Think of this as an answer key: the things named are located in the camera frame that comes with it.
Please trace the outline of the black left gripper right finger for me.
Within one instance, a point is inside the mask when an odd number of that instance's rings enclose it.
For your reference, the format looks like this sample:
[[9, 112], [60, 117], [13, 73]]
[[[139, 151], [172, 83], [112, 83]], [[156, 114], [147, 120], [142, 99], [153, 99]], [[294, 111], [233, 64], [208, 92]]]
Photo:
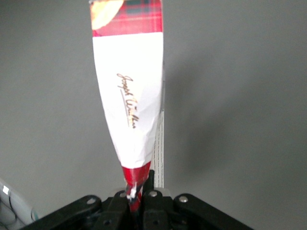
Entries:
[[142, 229], [250, 230], [251, 227], [192, 194], [164, 196], [154, 188], [154, 170], [150, 170], [143, 187]]

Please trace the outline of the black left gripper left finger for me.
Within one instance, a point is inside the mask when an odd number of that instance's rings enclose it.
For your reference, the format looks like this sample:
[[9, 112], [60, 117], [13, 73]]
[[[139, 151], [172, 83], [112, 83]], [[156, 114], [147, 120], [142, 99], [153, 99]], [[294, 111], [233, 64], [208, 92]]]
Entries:
[[26, 225], [23, 230], [133, 230], [128, 200], [123, 190], [102, 201], [86, 195]]

